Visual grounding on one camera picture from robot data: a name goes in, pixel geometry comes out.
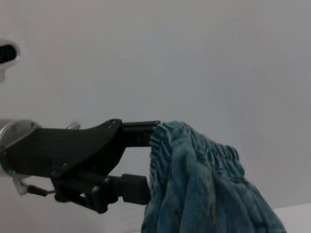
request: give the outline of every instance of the white background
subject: white background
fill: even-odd
[[[0,37],[22,52],[0,86],[1,117],[186,121],[235,146],[274,208],[311,202],[310,10],[307,0],[0,0]],[[114,173],[148,166],[147,150],[131,150]],[[0,183],[3,232],[120,233],[142,221],[143,207],[99,216]]]

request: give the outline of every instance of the black object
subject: black object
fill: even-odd
[[[0,64],[15,60],[17,51],[12,45],[0,46]]]
[[[108,176],[126,147],[148,147],[159,121],[122,123],[109,120],[86,130],[37,129],[2,152],[1,163],[16,173],[51,178],[55,199],[74,202],[104,213],[118,197],[147,204],[150,193],[144,176]],[[51,193],[35,186],[28,192]]]

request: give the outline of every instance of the terry cloth fabric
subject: terry cloth fabric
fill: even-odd
[[[150,191],[143,233],[284,233],[281,221],[244,177],[238,152],[182,122],[151,140]]]

